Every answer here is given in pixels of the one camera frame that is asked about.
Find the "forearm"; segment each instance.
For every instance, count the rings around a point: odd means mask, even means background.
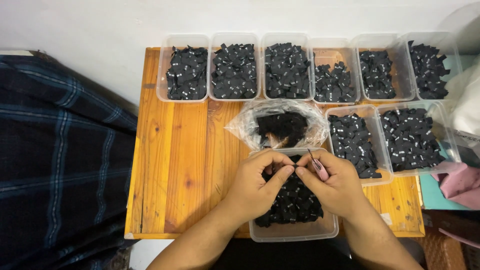
[[[167,246],[147,270],[207,269],[220,256],[241,225],[220,203]]]
[[[355,258],[368,269],[422,269],[366,200],[362,212],[345,219],[344,228]]]

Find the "wooden table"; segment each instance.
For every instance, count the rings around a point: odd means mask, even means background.
[[[242,102],[157,98],[159,55],[160,48],[146,49],[126,239],[173,239],[187,230],[226,196],[238,163],[250,152],[223,128]],[[425,235],[415,177],[363,191],[379,213],[390,214],[396,236]],[[235,237],[250,237],[248,224]]]

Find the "clear plastic bag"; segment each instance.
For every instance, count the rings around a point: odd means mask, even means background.
[[[330,127],[322,111],[315,105],[294,99],[256,99],[246,102],[240,112],[225,126],[251,150],[258,151],[265,147],[258,134],[258,117],[297,112],[307,118],[305,137],[295,147],[319,147],[328,136]],[[281,148],[282,143],[272,143],[271,148]]]

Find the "plastic container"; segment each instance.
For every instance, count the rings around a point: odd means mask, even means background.
[[[415,79],[415,72],[413,71],[412,58],[408,50],[408,42],[413,40],[412,46],[425,44],[437,47],[440,50],[438,56],[446,55],[447,58],[443,62],[446,69],[450,69],[450,74],[440,77],[443,81],[447,82],[450,78],[462,73],[462,65],[460,63],[460,56],[458,55],[458,48],[456,46],[455,38],[449,32],[411,32],[405,34],[401,38],[404,42],[404,47],[407,50],[408,58],[408,71],[410,74],[411,88],[415,90],[417,98],[424,100],[420,97],[419,88]]]
[[[308,76],[310,79],[310,89],[309,89],[310,96],[308,98],[299,98],[295,100],[309,101],[313,99],[313,94],[315,91],[315,82],[312,80],[312,72],[313,72],[314,66],[313,66],[313,59],[312,59],[312,56],[313,56],[312,48],[309,47],[309,44],[308,44],[309,40],[310,40],[310,37],[304,33],[267,33],[263,36],[262,43],[261,43],[262,48],[261,48],[260,56],[262,58],[262,65],[261,65],[262,66],[262,87],[264,91],[264,97],[266,99],[273,99],[273,98],[269,98],[266,94],[265,49],[268,46],[271,46],[276,43],[287,43],[287,42],[291,42],[292,45],[301,46],[302,49],[307,52],[306,53],[307,58],[311,62],[310,67],[307,70]]]
[[[313,68],[319,65],[330,65],[330,71],[336,63],[343,61],[347,66],[347,71],[350,71],[350,86],[355,88],[356,101],[360,100],[361,90],[358,82],[359,70],[356,61],[357,54],[355,49],[349,46],[346,38],[337,37],[314,37],[310,39],[309,47],[315,54],[313,59]],[[313,85],[315,85],[315,76],[311,77]],[[317,104],[336,104],[336,105],[353,105],[354,102],[319,102],[315,100],[316,89],[313,89],[313,101]]]
[[[304,155],[308,153],[307,148],[282,148],[275,151],[287,156]],[[249,222],[250,236],[255,242],[294,242],[333,238],[338,234],[338,217],[324,209],[324,217],[318,218],[315,222],[277,224],[270,227],[259,227],[255,221]]]
[[[417,101],[411,101],[411,102],[384,104],[384,105],[377,106],[377,110],[380,115],[385,113],[388,110],[399,110],[399,109],[405,109],[405,108],[426,109],[427,116],[432,116],[434,114],[439,115],[440,118],[442,119],[442,122],[447,123],[445,109],[440,102],[436,102],[436,101],[417,100]],[[449,173],[449,172],[458,170],[460,168],[460,165],[461,165],[460,154],[458,153],[458,148],[456,146],[453,133],[438,122],[433,122],[433,127],[431,131],[433,132],[435,137],[437,137],[437,141],[440,144],[441,148],[443,149],[440,152],[440,154],[446,158],[445,161],[449,161],[453,163],[449,163],[448,166],[445,166],[442,163],[442,166],[440,168],[439,166],[435,166],[433,168],[427,167],[422,169],[394,172],[395,177],[416,176],[416,175],[432,174],[432,173]]]
[[[224,99],[216,98],[213,95],[214,86],[212,84],[212,72],[215,71],[215,65],[213,64],[213,59],[215,58],[215,52],[220,48],[220,45],[225,43],[225,45],[230,46],[231,44],[254,44],[253,48],[255,49],[255,62],[257,65],[257,94],[253,98],[240,98],[240,99]],[[257,98],[260,95],[262,90],[262,69],[261,69],[261,59],[260,59],[260,41],[255,34],[252,33],[235,33],[235,32],[223,32],[216,33],[213,35],[210,40],[210,46],[208,47],[208,62],[210,64],[210,69],[208,70],[208,96],[217,101],[249,101]]]
[[[171,100],[167,97],[168,89],[167,89],[167,70],[171,67],[170,60],[172,59],[172,46],[176,48],[183,49],[190,45],[191,47],[198,48],[204,47],[208,49],[210,43],[210,39],[205,35],[170,35],[167,36],[162,41],[162,49],[160,50],[160,60],[158,61],[158,75],[156,81],[156,96],[165,102],[178,102],[178,103],[201,103],[204,102],[208,97],[208,91],[210,89],[210,85],[208,84],[208,77],[210,74],[208,71],[210,70],[210,62],[207,62],[207,92],[205,97],[199,100]]]
[[[345,115],[352,115],[356,113],[358,116],[363,117],[368,130],[372,134],[370,139],[372,143],[372,150],[375,157],[378,160],[376,172],[382,174],[381,178],[366,178],[360,179],[362,186],[389,184],[393,181],[393,169],[390,161],[390,155],[386,148],[385,135],[382,129],[382,123],[380,122],[380,116],[375,106],[371,104],[348,106],[331,108],[325,112],[325,116],[336,115],[343,117]],[[332,145],[332,136],[328,133],[328,143],[330,145],[330,153],[335,154]]]
[[[357,57],[355,58],[359,71],[359,84],[363,97],[370,101],[409,101],[415,97],[415,90],[412,88],[411,76],[408,66],[408,47],[398,38],[397,34],[362,34],[356,36],[351,45],[355,48]],[[386,50],[388,58],[393,62],[392,70],[392,86],[395,89],[396,96],[392,99],[372,99],[365,93],[363,86],[363,77],[360,69],[360,52],[366,50]]]

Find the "plaid fabric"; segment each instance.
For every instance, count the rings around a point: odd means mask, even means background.
[[[0,270],[101,269],[125,245],[136,122],[54,63],[0,56]]]

